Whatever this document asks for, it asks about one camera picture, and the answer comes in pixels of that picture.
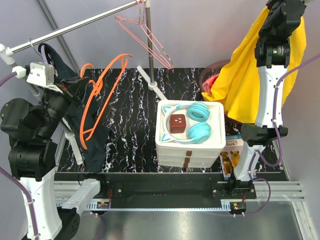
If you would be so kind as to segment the pink shorts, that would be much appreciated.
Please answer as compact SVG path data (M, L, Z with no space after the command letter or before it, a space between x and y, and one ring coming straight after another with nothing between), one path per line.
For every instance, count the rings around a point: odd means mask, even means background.
M202 92L205 92L205 93L210 93L211 92L211 88L209 88L208 85L206 84L206 80L202 84L202 88L203 88Z

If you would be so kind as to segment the orange shorts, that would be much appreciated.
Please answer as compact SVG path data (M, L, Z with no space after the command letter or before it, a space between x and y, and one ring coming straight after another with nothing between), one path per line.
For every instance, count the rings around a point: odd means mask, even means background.
M212 86L214 85L214 83L216 82L216 80L218 79L219 77L219 74L215 74L215 75L212 75L211 77L209 77L205 83L208 85L208 87L211 89Z

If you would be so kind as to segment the yellow shorts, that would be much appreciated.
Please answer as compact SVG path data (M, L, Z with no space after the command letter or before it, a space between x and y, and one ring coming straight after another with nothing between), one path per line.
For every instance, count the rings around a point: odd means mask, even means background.
M254 50L258 32L268 12L265 7L251 25L241 44L232 53L230 62L221 69L210 92L202 92L205 101L220 102L227 116L240 123L255 123L258 114L260 79ZM299 27L292 33L289 40L291 54L288 71L302 63L307 47L303 16ZM283 81L282 107L295 85L297 75L298 70Z

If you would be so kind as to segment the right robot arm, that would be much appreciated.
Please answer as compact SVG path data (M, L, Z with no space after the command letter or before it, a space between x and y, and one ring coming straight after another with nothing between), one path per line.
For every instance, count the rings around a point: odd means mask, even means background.
M254 50L259 74L259 105L255 123L241 126L244 141L240 160L227 181L232 198L254 192L252 173L266 145L285 137L282 122L283 80L291 59L290 36L301 24L306 4L303 0L269 0L268 15L258 32Z

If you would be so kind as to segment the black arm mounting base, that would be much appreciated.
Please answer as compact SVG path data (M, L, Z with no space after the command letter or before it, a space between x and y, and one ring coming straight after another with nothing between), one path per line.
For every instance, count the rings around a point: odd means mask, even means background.
M89 178L102 182L86 208L94 211L227 211L230 202L255 200L252 181L226 182L220 173L58 172L54 189L60 201Z

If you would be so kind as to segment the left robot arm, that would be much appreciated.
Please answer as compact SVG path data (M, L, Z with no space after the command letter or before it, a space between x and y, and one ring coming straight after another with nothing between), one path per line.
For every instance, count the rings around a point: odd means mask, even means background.
M71 105L81 107L87 77L63 81L57 91L46 90L39 105L15 98L0 111L2 132L8 134L11 171L5 176L22 191L30 240L70 240L80 226L80 217L94 198L108 193L106 183L87 178L61 206L54 192L55 153L51 139Z

